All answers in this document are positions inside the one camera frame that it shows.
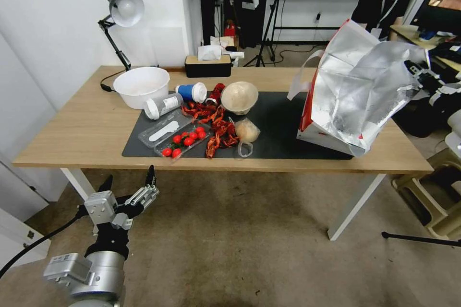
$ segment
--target black desk mat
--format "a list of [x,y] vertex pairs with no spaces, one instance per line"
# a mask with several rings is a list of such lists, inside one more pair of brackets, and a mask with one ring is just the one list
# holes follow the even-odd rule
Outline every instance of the black desk mat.
[[[292,101],[287,99],[286,92],[260,92],[255,106],[247,115],[237,116],[226,112],[237,122],[249,118],[261,133],[253,143],[253,154],[247,159],[351,159],[352,156],[328,149],[319,145],[296,139],[301,114],[306,100],[306,93],[297,95]],[[144,111],[141,111],[138,121],[125,145],[122,155],[125,157],[157,157],[153,150],[147,148],[139,139],[138,134],[153,125]],[[204,141],[186,152],[183,157],[204,157],[206,142]],[[237,148],[216,150],[216,158],[238,158]]]

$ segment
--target white cabinet door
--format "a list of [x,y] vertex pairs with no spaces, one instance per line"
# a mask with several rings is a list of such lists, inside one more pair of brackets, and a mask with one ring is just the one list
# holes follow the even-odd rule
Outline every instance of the white cabinet door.
[[[3,267],[24,247],[43,237],[15,217],[0,209],[0,267]],[[46,258],[51,241],[45,240],[21,257],[13,266]]]
[[48,203],[0,162],[0,207],[25,221]]
[[56,111],[1,33],[0,66],[0,162],[46,200],[57,201],[67,184],[59,169],[11,164]]

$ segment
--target plastic lid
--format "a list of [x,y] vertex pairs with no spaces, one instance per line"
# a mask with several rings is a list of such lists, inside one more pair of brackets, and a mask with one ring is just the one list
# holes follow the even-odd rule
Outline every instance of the plastic lid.
[[158,120],[158,118],[160,117],[157,105],[151,99],[148,99],[146,103],[144,103],[144,112],[146,113],[147,117],[151,120]]
[[192,88],[192,98],[195,102],[203,103],[206,99],[206,86],[205,84],[198,82]]

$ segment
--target bag handle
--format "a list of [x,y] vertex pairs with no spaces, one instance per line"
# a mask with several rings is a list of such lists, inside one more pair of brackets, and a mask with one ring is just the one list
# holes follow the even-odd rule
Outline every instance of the bag handle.
[[302,91],[309,92],[309,90],[311,89],[311,82],[303,82],[303,83],[301,83],[301,78],[303,76],[304,67],[305,67],[306,63],[309,60],[311,60],[313,58],[321,57],[324,52],[325,52],[324,50],[318,50],[318,51],[312,53],[312,55],[307,58],[307,60],[304,62],[304,64],[299,69],[298,73],[296,73],[294,75],[294,77],[293,77],[293,80],[292,80],[291,86],[290,86],[290,90],[288,91],[287,99],[289,99],[291,101],[300,92],[302,92]]

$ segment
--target monitor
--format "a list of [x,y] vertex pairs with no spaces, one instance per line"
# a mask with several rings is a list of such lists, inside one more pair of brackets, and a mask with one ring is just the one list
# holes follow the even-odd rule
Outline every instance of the monitor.
[[424,0],[412,24],[461,35],[461,0]]

